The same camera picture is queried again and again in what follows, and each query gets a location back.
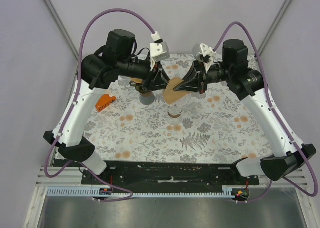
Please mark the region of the dark green coffee dripper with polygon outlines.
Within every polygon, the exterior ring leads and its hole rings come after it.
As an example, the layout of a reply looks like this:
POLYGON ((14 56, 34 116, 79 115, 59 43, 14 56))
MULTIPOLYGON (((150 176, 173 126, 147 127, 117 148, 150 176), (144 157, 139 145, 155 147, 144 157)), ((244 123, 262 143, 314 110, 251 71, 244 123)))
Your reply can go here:
POLYGON ((149 90, 147 88, 143 87, 141 84, 136 85, 135 89, 136 89, 136 91, 138 91, 139 93, 142 93, 142 94, 146 94, 149 92, 149 90))

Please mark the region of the clear glass carafe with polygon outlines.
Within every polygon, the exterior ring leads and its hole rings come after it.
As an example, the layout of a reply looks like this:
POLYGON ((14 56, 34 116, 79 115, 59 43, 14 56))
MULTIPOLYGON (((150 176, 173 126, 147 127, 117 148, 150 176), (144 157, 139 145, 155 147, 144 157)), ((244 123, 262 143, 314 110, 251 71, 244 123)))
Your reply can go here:
POLYGON ((167 105, 167 112, 169 116, 171 117, 178 117, 180 116, 186 105, 189 103, 191 100, 191 95, 185 95, 184 97, 180 98, 179 100, 173 102, 172 104, 167 105))

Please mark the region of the glass cup with brown band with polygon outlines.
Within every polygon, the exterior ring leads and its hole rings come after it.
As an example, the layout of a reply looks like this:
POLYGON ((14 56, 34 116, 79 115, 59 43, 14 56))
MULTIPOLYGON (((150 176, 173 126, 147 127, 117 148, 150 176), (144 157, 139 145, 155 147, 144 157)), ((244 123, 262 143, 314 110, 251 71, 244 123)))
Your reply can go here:
POLYGON ((178 111, 172 111, 169 110, 167 112, 167 116, 166 116, 166 121, 172 125, 179 125, 180 123, 182 123, 183 120, 183 111, 182 110, 178 110, 178 111))

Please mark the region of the brown paper coffee filter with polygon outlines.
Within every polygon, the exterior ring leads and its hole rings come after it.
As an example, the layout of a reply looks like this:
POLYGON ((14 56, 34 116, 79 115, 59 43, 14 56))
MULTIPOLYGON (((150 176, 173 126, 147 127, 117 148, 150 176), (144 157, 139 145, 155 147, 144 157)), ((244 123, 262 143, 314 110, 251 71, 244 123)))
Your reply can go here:
POLYGON ((132 87, 140 86, 143 84, 143 80, 139 78, 131 78, 129 84, 132 87))

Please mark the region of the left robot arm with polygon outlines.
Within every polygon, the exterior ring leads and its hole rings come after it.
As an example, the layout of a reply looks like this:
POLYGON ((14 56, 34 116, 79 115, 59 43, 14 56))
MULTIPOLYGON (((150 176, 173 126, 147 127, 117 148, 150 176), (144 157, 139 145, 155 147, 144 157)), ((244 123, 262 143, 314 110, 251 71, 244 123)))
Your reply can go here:
POLYGON ((161 61, 170 57, 169 48, 157 31, 151 38, 147 57, 140 60, 136 36, 122 29, 111 31, 106 44, 81 62, 71 101, 57 127, 44 134, 45 140, 57 147, 64 158, 90 169, 93 179, 101 185, 110 180, 110 172, 95 146, 83 137, 84 128, 96 103, 120 76, 134 79, 131 85, 141 94, 167 87, 169 77, 161 61))

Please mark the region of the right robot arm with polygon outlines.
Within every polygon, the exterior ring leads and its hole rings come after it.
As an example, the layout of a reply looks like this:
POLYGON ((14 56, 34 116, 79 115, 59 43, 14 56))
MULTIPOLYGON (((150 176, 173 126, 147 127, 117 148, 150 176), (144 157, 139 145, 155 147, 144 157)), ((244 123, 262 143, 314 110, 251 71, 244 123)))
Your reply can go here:
POLYGON ((229 172, 233 184, 240 185, 253 175, 265 175, 276 182, 301 168, 303 156, 310 160, 316 154, 313 144, 305 144, 290 127, 283 127, 288 123, 266 90, 262 74, 249 68, 248 47, 242 40, 225 41, 219 62, 214 62, 216 52, 204 43, 196 44, 192 55, 195 60, 190 70, 174 90, 203 94, 209 84, 226 82, 256 118, 271 146, 271 155, 237 161, 229 172))

